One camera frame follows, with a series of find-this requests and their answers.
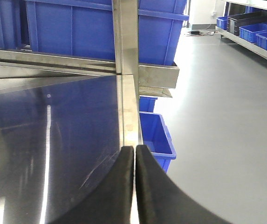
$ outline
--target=metal post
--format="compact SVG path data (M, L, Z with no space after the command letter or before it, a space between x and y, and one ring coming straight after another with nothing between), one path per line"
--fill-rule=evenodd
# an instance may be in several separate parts
M137 0L112 0L116 73L133 75L138 99Z

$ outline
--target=floor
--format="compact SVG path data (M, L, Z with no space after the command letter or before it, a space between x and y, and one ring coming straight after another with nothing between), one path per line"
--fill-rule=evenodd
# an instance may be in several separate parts
M233 224L267 224L267 60L220 35L180 39L173 98L160 98L177 151L168 175Z

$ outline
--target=white wall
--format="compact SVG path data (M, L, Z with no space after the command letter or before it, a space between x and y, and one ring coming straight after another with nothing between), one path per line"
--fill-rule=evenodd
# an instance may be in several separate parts
M216 17L223 14L225 2L222 0L191 0L190 18L191 24L216 24L216 18L212 18L212 12L216 11Z

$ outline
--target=metal sheet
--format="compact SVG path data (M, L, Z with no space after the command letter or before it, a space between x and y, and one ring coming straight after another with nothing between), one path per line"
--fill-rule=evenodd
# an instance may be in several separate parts
M267 0L223 0L223 1L267 10Z
M54 220L118 152L116 76L0 94L0 223Z
M0 78L10 77L68 77L68 76L112 76L114 71L83 70L80 68L58 68L41 65L0 62Z
M45 66L45 64L59 65L65 68L77 67L96 70L115 71L115 63L113 61L104 61L99 59L82 58L75 56L65 56L56 54L45 54L28 51L9 51L0 50L0 61L7 62L23 62L27 64L36 64Z
M179 68L175 64L174 66L140 64L138 73L139 85L175 88ZM0 78L110 76L115 74L115 62L111 61L0 50Z
M171 98L171 92L166 88L140 86L139 94L153 97L169 97Z
M180 69L175 66L153 64L139 65L139 85L162 88L176 88Z
M235 36L234 34L231 34L219 27L216 27L216 30L223 36L225 36L226 38L240 44L241 46L249 49L250 51L262 56L263 58L267 59L267 51L263 48L258 47L257 45L250 43L238 36Z

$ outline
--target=stainless steel surface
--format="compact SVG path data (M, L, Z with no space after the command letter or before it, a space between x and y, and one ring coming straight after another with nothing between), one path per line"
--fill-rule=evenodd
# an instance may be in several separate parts
M2 224L58 218L98 185L118 155L116 76L54 79L0 93Z
M0 50L0 61L36 64L41 66L60 66L63 68L77 67L83 69L108 70L112 72L116 70L113 61L25 51Z
M248 42L248 41L246 41L246 40L244 40L238 36L235 36L234 34L231 34L231 33L227 32L227 31L225 31L219 27L216 27L216 30L221 35L225 36L226 38L240 44L241 46L243 46L243 47L251 50L252 52L262 56L263 58L267 59L267 51L265 49L260 48L260 47L256 46L255 44L250 43L250 42Z
M133 75L116 76L119 116L122 117L123 145L134 148L143 142Z
M267 10L267 1L265 0L223 0L223 1Z
M116 72L122 75L133 75L138 94L137 0L112 0L112 4Z
M0 94L27 90L31 88L43 87L46 85L62 84L74 81L81 81L90 78L91 76L81 77L48 77L48 78L0 78Z
M175 88L179 68L153 64L138 67L140 85ZM0 78L115 75L115 63L97 59L0 50Z
M171 98L171 92L166 88L140 86L139 94L153 97L167 97Z
M114 71L84 70L80 68L58 68L51 66L0 62L0 78L10 77L68 77L68 76L112 76Z
M139 65L139 85L162 88L176 88L180 69L175 66L153 64Z

